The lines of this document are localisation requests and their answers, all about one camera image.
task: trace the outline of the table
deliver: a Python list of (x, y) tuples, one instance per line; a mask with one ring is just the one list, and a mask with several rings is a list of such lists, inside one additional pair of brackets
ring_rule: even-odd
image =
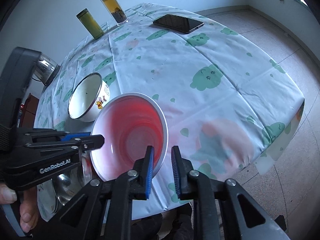
[[(105, 23), (104, 36), (86, 37), (63, 60), (40, 98), (35, 127), (91, 131), (93, 122), (71, 120), (67, 106), (75, 86), (92, 72), (102, 75), (111, 98), (127, 92), (153, 98), (167, 120), (168, 151), (150, 199), (133, 201), (132, 219), (185, 203), (174, 189), (173, 145), (213, 179), (225, 180), (250, 163), (267, 172), (292, 139), (304, 106), (303, 94), (281, 66), (243, 36), (198, 14), (150, 3), (126, 13), (129, 23)], [(204, 26), (181, 34), (152, 24), (165, 14)]]

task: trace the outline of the green cartoon cloud print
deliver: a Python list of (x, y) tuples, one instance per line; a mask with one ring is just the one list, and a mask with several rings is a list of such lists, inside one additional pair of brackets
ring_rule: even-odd
[(120, 26), (119, 28), (115, 29), (112, 33), (115, 33), (115, 32), (117, 32), (117, 31), (119, 31), (119, 30), (122, 29), (123, 27), (124, 27), (123, 25)]
[(275, 69), (277, 69), (277, 70), (279, 70), (279, 72), (285, 74), (285, 71), (283, 70), (283, 68), (280, 67), (280, 65), (277, 64), (273, 59), (269, 60), (269, 62), (272, 64), (272, 66), (273, 66)]
[(191, 38), (187, 39), (187, 43), (185, 45), (191, 45), (192, 47), (202, 46), (206, 44), (208, 40), (208, 36), (206, 36), (204, 33), (200, 33), (199, 35), (194, 35)]
[(116, 71), (113, 71), (111, 74), (108, 76), (105, 76), (103, 78), (103, 81), (107, 83), (107, 85), (110, 87), (110, 85), (116, 80)]
[(221, 30), (222, 33), (226, 34), (226, 35), (238, 35), (238, 33), (236, 33), (235, 31), (225, 27), (223, 30)]
[(67, 72), (66, 70), (63, 71), (63, 72), (61, 73), (61, 75), (60, 75), (60, 78), (62, 78), (62, 77), (65, 75), (66, 72)]
[(55, 127), (53, 127), (57, 131), (64, 131), (64, 125), (66, 124), (65, 121), (58, 123)]
[(196, 88), (199, 91), (203, 91), (206, 88), (215, 88), (220, 84), (222, 77), (223, 73), (218, 69), (218, 66), (216, 64), (212, 64), (200, 69), (193, 76), (190, 87)]
[(47, 125), (47, 123), (48, 123), (48, 118), (44, 120), (44, 123), (42, 124), (42, 128), (44, 128)]
[(179, 202), (180, 204), (185, 204), (185, 203), (189, 202), (188, 200), (180, 200), (178, 198), (178, 195), (176, 193), (176, 187), (175, 187), (174, 183), (169, 183), (168, 184), (168, 188), (174, 192), (174, 194), (171, 196), (171, 201), (173, 203), (178, 203)]
[[(207, 162), (210, 165), (210, 168), (213, 168), (215, 172), (220, 174), (226, 173), (224, 162), (232, 155), (232, 152), (223, 148), (221, 136), (209, 136), (201, 131), (199, 140), (201, 148), (197, 150), (196, 153), (191, 155), (190, 159), (200, 162)], [(208, 166), (201, 167), (201, 169), (202, 173), (209, 174)]]
[(285, 125), (281, 122), (273, 123), (270, 126), (265, 126), (262, 129), (262, 142), (264, 146), (269, 147), (271, 143), (282, 133)]
[(122, 40), (124, 40), (127, 36), (129, 36), (130, 34), (131, 34), (131, 32), (125, 33), (125, 34), (119, 36), (118, 38), (114, 39), (113, 41), (114, 41), (114, 42), (122, 41)]
[(73, 56), (69, 59), (69, 62), (74, 58), (76, 54), (73, 54)]
[(78, 58), (78, 60), (81, 60), (83, 57), (85, 57), (85, 56), (87, 56), (87, 54), (82, 54), (79, 58)]
[(105, 65), (109, 64), (111, 61), (112, 61), (112, 56), (102, 61), (94, 70), (102, 69)]
[(157, 12), (157, 11), (148, 12), (148, 13), (146, 13), (146, 16), (149, 16), (150, 14), (154, 14), (155, 12)]
[(62, 91), (62, 89), (63, 89), (63, 84), (62, 84), (62, 85), (59, 87), (59, 89), (57, 90), (57, 92), (56, 92), (56, 94), (55, 94), (55, 97), (60, 94), (60, 92)]
[(94, 54), (91, 55), (90, 57), (88, 57), (88, 58), (85, 60), (85, 62), (83, 62), (81, 68), (87, 66), (87, 65), (92, 61), (93, 57), (94, 57)]
[(130, 17), (130, 16), (132, 16), (132, 15), (135, 15), (135, 14), (137, 14), (137, 12), (134, 12), (134, 13), (130, 14), (128, 17)]
[(159, 30), (153, 34), (151, 34), (149, 37), (146, 38), (146, 40), (151, 41), (157, 38), (160, 38), (161, 36), (167, 34), (169, 32), (169, 30)]
[(291, 131), (291, 122), (289, 122), (289, 124), (287, 125), (287, 127), (284, 129), (284, 133), (285, 134), (289, 134)]
[(209, 179), (217, 179), (217, 177), (211, 173), (211, 166), (208, 163), (201, 164), (201, 166), (197, 170), (202, 172)]
[(72, 91), (73, 91), (73, 89), (70, 89), (70, 90), (66, 93), (66, 95), (65, 95), (65, 97), (64, 97), (64, 99), (63, 99), (63, 102), (69, 100), (69, 98), (70, 98), (71, 95), (72, 95)]

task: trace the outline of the smartphone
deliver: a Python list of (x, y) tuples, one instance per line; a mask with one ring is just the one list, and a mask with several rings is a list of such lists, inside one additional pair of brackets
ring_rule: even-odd
[(167, 14), (154, 20), (153, 24), (186, 34), (189, 34), (204, 25), (203, 22), (172, 14)]

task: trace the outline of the phone screen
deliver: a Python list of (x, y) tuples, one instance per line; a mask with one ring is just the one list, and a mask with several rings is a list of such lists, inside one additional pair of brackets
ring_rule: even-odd
[(153, 23), (157, 25), (166, 26), (172, 29), (178, 29), (183, 33), (188, 33), (192, 29), (203, 24), (203, 22), (197, 20), (171, 14), (164, 15), (161, 18), (155, 20)]

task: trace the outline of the wooden cabinet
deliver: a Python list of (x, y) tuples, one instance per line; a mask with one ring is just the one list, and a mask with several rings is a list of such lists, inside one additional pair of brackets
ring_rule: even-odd
[(19, 127), (33, 128), (38, 104), (39, 104), (39, 99), (29, 94), (26, 102), (24, 103), (24, 107), (22, 109), (22, 115), (20, 118)]

